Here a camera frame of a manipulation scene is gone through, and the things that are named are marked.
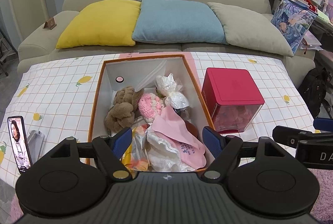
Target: red square container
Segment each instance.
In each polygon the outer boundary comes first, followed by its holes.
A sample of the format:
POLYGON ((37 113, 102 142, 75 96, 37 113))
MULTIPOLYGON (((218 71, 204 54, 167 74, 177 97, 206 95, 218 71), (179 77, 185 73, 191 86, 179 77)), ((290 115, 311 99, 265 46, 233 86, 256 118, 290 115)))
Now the red square container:
POLYGON ((202 95, 221 134, 243 132, 265 103, 244 69, 207 68, 202 95))

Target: backpack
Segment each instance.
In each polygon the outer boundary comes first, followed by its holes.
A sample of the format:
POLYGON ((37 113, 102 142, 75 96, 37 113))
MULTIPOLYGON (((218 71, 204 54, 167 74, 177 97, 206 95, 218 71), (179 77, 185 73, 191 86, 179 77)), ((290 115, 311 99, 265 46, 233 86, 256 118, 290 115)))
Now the backpack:
POLYGON ((318 116, 320 105, 325 98, 327 78, 328 73, 324 67, 314 68, 306 74, 298 88, 313 118, 318 116))

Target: sofa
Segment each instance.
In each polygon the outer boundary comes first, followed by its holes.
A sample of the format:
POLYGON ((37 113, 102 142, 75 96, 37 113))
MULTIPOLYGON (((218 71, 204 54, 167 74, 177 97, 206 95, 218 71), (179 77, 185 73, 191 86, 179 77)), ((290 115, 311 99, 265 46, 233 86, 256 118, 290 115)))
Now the sofa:
MULTIPOLYGON (((80 46, 66 49, 56 49, 57 41, 79 12, 87 5, 102 0, 64 0, 62 11, 55 15, 54 19, 57 26, 52 29, 43 29, 43 25, 37 28, 29 35, 19 46, 19 65, 18 73, 22 74, 29 70, 31 65, 44 63, 48 61, 76 58, 82 56, 111 54, 111 53, 128 53, 128 52, 227 52, 238 54, 249 54, 277 58, 283 61, 287 72, 298 87, 304 76, 309 70, 315 67, 314 51, 308 51, 306 55, 297 51, 293 58, 284 57, 279 54, 261 52, 250 48, 241 48, 232 45, 207 43, 207 42, 190 42, 190 43, 169 43, 169 44, 152 44, 136 42, 131 47, 111 47, 111 46, 80 46)), ((268 20, 272 19, 271 6, 269 0, 188 0, 202 3, 219 2, 226 5, 235 5, 258 12, 268 20)))

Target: smartphone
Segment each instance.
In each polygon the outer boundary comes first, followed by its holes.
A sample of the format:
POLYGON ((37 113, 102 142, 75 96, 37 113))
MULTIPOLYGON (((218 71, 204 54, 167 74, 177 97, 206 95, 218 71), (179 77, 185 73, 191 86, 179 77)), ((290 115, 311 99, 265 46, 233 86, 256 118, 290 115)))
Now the smartphone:
POLYGON ((22 116, 7 118, 9 138, 12 144, 13 154, 17 168, 22 174, 31 167, 31 156, 29 152, 27 136, 22 116))

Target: pink stuffed toy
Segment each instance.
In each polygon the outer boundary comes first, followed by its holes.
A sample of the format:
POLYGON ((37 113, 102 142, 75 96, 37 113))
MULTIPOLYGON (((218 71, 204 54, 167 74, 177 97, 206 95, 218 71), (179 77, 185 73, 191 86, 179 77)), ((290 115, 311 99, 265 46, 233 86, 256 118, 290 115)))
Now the pink stuffed toy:
POLYGON ((147 123, 152 123, 156 115, 161 115, 163 100, 153 93, 145 93, 139 100, 139 111, 147 123))

